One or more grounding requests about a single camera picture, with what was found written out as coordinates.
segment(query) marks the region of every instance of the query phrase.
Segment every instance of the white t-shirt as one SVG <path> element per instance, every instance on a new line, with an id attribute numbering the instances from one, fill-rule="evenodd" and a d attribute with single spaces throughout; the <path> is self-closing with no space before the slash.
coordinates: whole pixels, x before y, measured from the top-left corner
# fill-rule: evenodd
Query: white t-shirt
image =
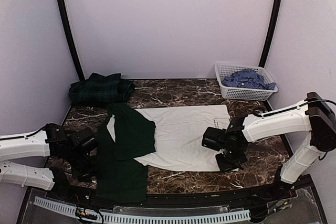
<path id="1" fill-rule="evenodd" d="M 153 121 L 156 152 L 135 158 L 143 165 L 151 165 L 176 172 L 219 172 L 215 155 L 220 153 L 202 146 L 208 127 L 226 129 L 230 122 L 226 105 L 183 106 L 138 109 Z M 114 116 L 108 125 L 113 140 Z"/>

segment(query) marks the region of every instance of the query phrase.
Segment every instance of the white plastic basket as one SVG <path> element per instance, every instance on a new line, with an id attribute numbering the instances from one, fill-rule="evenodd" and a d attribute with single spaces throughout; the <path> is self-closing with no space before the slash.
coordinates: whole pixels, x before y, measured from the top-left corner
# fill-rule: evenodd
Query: white plastic basket
<path id="1" fill-rule="evenodd" d="M 258 74 L 265 78 L 265 83 L 272 83 L 273 78 L 265 68 L 261 67 L 248 67 L 248 66 L 233 66 L 227 65 L 224 62 L 218 62 L 215 64 L 215 72 L 217 81 L 220 86 L 222 97 L 225 99 L 240 99 L 240 100 L 255 100 L 255 101 L 266 101 L 271 94 L 278 91 L 278 87 L 274 90 L 265 89 L 245 89 L 245 88 L 233 88 L 226 87 L 222 84 L 224 77 L 231 76 L 231 74 L 242 71 L 243 69 L 253 69 L 257 71 Z"/>

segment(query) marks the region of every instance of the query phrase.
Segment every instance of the lavender wall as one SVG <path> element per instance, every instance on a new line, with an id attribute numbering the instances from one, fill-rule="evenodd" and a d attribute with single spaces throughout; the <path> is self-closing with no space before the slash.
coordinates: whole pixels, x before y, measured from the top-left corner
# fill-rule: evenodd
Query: lavender wall
<path id="1" fill-rule="evenodd" d="M 273 0 L 66 0 L 86 77 L 213 78 L 258 65 Z"/>
<path id="2" fill-rule="evenodd" d="M 56 0 L 0 0 L 0 135 L 61 123 L 75 73 Z M 24 193 L 0 184 L 0 223 L 16 223 Z"/>
<path id="3" fill-rule="evenodd" d="M 305 98 L 310 91 L 336 101 L 336 0 L 282 0 L 266 68 L 279 92 L 274 109 Z M 296 150 L 300 134 L 289 135 Z M 336 220 L 336 152 L 309 169 L 329 223 Z"/>

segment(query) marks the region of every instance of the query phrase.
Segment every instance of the folded plaid shirt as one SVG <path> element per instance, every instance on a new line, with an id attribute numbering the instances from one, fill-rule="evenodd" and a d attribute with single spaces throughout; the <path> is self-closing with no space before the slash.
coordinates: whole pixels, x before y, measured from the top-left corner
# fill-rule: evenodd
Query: folded plaid shirt
<path id="1" fill-rule="evenodd" d="M 276 83 L 265 83 L 264 77 L 253 69 L 244 69 L 224 77 L 222 84 L 226 87 L 246 89 L 267 89 L 274 90 Z"/>
<path id="2" fill-rule="evenodd" d="M 121 79 L 120 73 L 106 77 L 93 73 L 88 80 L 71 84 L 69 97 L 74 105 L 105 106 L 127 101 L 134 89 L 133 81 Z"/>

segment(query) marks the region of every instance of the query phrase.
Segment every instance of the marble table surface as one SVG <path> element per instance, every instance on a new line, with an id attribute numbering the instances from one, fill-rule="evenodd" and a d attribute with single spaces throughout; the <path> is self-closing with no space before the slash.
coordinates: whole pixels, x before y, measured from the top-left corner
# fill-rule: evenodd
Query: marble table surface
<path id="1" fill-rule="evenodd" d="M 254 109 L 266 109 L 263 102 L 225 100 L 217 80 L 135 80 L 136 90 L 128 102 L 135 109 L 160 108 L 192 105 L 227 105 L 232 117 L 251 114 Z M 68 130 L 81 130 L 85 127 L 96 132 L 97 127 L 107 116 L 102 108 L 72 107 L 64 127 Z M 244 170 L 238 172 L 172 172 L 149 167 L 147 192 L 149 194 L 210 193 L 237 188 L 249 188 L 273 182 L 277 168 L 289 158 L 280 136 L 262 139 L 250 143 L 246 152 L 248 162 Z M 47 167 L 59 167 L 71 172 L 70 165 L 51 157 Z M 95 188 L 92 183 L 80 183 L 67 174 L 73 185 Z"/>

